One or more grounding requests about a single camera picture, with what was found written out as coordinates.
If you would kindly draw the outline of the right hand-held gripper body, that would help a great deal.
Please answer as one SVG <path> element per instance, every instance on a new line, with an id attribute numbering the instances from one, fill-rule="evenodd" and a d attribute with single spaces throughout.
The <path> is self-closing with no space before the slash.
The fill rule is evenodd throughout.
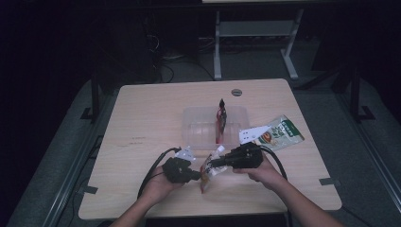
<path id="1" fill-rule="evenodd" d="M 262 149 L 254 143 L 270 129 L 270 126 L 241 130 L 238 134 L 240 146 L 225 155 L 225 164 L 233 168 L 257 168 L 263 161 Z"/>

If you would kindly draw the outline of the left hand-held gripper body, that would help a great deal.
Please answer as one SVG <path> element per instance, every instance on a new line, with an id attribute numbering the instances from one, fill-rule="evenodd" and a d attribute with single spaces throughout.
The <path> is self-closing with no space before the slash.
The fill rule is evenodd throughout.
<path id="1" fill-rule="evenodd" d="M 180 149 L 162 165 L 163 172 L 171 183 L 189 183 L 193 169 L 191 164 L 196 160 L 190 147 Z"/>

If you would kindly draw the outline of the red-edged spouted food pouch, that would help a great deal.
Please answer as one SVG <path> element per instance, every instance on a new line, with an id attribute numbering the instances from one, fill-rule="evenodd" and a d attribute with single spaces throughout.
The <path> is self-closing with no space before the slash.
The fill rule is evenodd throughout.
<path id="1" fill-rule="evenodd" d="M 224 172 L 227 166 L 212 166 L 212 161 L 219 159 L 219 155 L 225 150 L 224 146 L 219 146 L 215 151 L 212 151 L 205 159 L 200 167 L 200 192 L 205 193 L 212 179 L 218 174 Z"/>

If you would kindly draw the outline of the clear plastic container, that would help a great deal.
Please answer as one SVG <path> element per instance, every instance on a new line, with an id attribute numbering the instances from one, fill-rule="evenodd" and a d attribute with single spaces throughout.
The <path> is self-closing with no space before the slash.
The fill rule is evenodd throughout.
<path id="1" fill-rule="evenodd" d="M 187 107 L 183 110 L 182 136 L 193 150 L 214 150 L 218 146 L 239 146 L 239 132 L 250 127 L 248 112 L 242 106 L 227 106 L 227 119 L 221 143 L 216 142 L 217 106 Z"/>

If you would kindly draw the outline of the red and black snack packet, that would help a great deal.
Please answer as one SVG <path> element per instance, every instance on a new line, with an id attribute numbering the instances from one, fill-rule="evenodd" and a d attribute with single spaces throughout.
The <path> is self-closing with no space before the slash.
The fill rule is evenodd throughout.
<path id="1" fill-rule="evenodd" d="M 225 131 L 227 112 L 223 99 L 218 104 L 217 122 L 216 122 L 216 143 L 221 144 L 223 141 L 223 133 Z"/>

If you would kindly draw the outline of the person's left hand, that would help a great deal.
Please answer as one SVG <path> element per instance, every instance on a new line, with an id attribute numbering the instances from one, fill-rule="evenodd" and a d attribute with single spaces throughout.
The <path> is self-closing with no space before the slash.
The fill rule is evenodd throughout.
<path id="1" fill-rule="evenodd" d="M 148 207 L 164 200 L 173 190 L 181 188 L 182 183 L 171 183 L 163 169 L 158 166 L 151 174 L 150 180 L 145 185 L 142 195 L 138 201 Z"/>

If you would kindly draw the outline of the person's right hand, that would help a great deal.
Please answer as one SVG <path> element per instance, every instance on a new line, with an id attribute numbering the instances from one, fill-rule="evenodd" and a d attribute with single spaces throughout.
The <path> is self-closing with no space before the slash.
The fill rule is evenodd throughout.
<path id="1" fill-rule="evenodd" d="M 274 168 L 265 154 L 263 161 L 257 168 L 234 168 L 236 174 L 247 174 L 251 180 L 262 183 L 269 190 L 277 191 L 283 188 L 288 182 Z"/>

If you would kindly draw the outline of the green and white food packet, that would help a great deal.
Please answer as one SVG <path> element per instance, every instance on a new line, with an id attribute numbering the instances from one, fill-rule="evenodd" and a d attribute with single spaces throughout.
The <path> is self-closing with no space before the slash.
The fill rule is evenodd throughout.
<path id="1" fill-rule="evenodd" d="M 257 137 L 254 142 L 258 146 L 276 151 L 299 144 L 304 140 L 304 137 L 293 122 L 285 115 L 280 115 L 268 124 L 268 129 Z"/>

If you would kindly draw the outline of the black metal stand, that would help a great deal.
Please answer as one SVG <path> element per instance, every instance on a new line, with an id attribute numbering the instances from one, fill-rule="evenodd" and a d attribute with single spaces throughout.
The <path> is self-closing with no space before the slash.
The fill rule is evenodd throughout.
<path id="1" fill-rule="evenodd" d="M 99 101 L 99 82 L 97 72 L 91 74 L 91 106 L 85 108 L 81 119 L 90 120 L 91 123 L 95 123 L 100 112 L 100 101 Z"/>
<path id="2" fill-rule="evenodd" d="M 375 120 L 375 116 L 368 106 L 359 105 L 360 74 L 358 69 L 353 69 L 350 91 L 350 114 L 360 124 L 363 120 Z"/>

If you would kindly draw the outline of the grey metal rail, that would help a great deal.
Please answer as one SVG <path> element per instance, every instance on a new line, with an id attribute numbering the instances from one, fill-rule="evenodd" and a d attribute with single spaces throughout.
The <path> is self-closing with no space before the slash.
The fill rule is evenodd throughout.
<path id="1" fill-rule="evenodd" d="M 76 183 L 81 175 L 81 172 L 86 166 L 87 161 L 91 155 L 92 150 L 96 147 L 96 141 L 101 136 L 101 126 L 103 125 L 103 118 L 107 114 L 107 109 L 110 106 L 113 98 L 111 96 L 104 96 L 100 99 L 99 113 L 94 121 L 89 124 L 89 130 L 83 135 L 83 141 L 78 147 L 78 153 L 70 165 L 64 181 L 61 184 L 60 190 L 57 192 L 54 201 L 50 207 L 48 214 L 44 220 L 42 227 L 57 227 L 61 215 L 66 208 L 71 195 L 74 192 Z"/>
<path id="2" fill-rule="evenodd" d="M 363 115 L 353 116 L 351 103 L 345 95 L 335 95 L 339 104 L 343 130 L 340 132 L 344 142 L 344 153 L 351 157 L 351 163 L 356 164 L 355 175 L 359 181 L 381 181 L 394 206 L 401 214 L 401 156 L 391 161 L 391 152 L 396 151 L 392 142 L 380 133 L 385 130 L 385 124 L 379 123 L 367 106 L 362 107 Z"/>

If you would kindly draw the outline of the white metal desk frame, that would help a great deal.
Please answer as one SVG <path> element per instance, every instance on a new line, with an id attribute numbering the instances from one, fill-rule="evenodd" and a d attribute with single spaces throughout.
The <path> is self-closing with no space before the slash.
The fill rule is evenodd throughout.
<path id="1" fill-rule="evenodd" d="M 215 26 L 215 51 L 214 51 L 214 74 L 215 79 L 222 79 L 220 63 L 220 39 L 233 37 L 288 37 L 288 43 L 281 49 L 282 59 L 291 79 L 297 79 L 298 75 L 290 52 L 297 36 L 299 26 L 304 14 L 303 9 L 296 11 L 293 20 L 241 20 L 223 21 L 220 11 L 216 12 Z"/>

